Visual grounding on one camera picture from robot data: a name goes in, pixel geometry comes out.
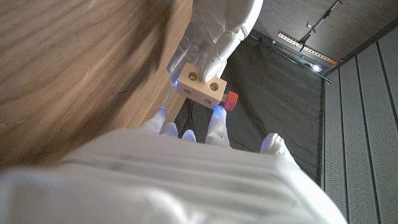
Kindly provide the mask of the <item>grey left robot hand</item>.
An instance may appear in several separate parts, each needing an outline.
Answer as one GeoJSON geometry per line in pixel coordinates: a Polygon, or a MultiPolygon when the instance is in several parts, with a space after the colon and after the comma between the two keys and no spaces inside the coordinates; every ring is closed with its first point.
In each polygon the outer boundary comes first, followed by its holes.
{"type": "Polygon", "coordinates": [[[199,79],[208,83],[221,77],[227,59],[254,27],[263,0],[194,0],[190,22],[167,71],[176,86],[189,63],[200,69],[199,79]]]}

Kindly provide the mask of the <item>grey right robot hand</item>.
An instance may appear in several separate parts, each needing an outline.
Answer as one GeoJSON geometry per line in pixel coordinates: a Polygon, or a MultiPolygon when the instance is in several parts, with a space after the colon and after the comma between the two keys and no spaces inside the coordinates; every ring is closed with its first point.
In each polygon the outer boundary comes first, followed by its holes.
{"type": "Polygon", "coordinates": [[[229,145],[218,106],[204,143],[179,138],[166,110],[48,168],[1,174],[2,223],[344,223],[327,194],[268,134],[258,153],[229,145]]]}

